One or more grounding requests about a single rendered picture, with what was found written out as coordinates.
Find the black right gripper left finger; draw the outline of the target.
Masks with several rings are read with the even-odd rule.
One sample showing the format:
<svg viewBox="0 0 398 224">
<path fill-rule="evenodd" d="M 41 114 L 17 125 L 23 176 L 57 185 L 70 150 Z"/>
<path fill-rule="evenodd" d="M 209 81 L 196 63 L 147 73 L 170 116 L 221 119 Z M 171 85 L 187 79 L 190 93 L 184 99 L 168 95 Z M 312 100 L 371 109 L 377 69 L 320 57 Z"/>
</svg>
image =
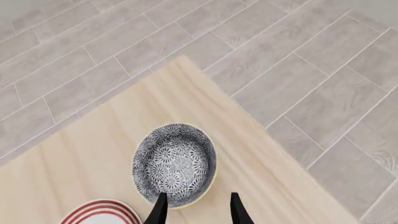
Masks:
<svg viewBox="0 0 398 224">
<path fill-rule="evenodd" d="M 167 219 L 167 211 L 167 194 L 162 192 L 159 194 L 159 197 L 144 224 L 165 224 Z"/>
</svg>

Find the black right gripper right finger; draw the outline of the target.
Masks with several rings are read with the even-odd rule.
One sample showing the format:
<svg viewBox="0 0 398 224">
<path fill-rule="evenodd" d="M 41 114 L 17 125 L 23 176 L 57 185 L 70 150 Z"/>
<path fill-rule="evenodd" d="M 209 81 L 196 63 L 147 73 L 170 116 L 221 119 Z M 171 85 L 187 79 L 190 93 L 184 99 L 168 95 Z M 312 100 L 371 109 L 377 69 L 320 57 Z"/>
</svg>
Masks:
<svg viewBox="0 0 398 224">
<path fill-rule="evenodd" d="M 236 192 L 231 194 L 230 210 L 233 224 L 254 224 Z"/>
</svg>

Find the black white patterned bowl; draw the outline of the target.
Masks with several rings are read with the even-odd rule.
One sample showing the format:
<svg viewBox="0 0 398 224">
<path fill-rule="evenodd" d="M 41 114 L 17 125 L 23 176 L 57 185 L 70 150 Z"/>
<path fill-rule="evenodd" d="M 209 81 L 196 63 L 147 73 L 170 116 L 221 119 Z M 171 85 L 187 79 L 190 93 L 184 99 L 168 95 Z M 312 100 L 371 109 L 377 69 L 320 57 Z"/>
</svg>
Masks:
<svg viewBox="0 0 398 224">
<path fill-rule="evenodd" d="M 211 188 L 217 155 L 209 136 L 191 124 L 170 123 L 152 130 L 132 157 L 132 179 L 150 203 L 165 193 L 170 208 L 193 205 Z"/>
</svg>

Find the white plate with red rings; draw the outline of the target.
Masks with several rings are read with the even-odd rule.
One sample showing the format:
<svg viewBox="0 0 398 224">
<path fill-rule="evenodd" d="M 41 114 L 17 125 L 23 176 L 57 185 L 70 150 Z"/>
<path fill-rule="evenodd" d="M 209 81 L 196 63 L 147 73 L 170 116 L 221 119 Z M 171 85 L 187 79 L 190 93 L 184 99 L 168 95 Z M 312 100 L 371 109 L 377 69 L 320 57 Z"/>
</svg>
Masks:
<svg viewBox="0 0 398 224">
<path fill-rule="evenodd" d="M 99 198 L 75 208 L 59 224 L 143 224 L 143 221 L 128 204 Z"/>
</svg>

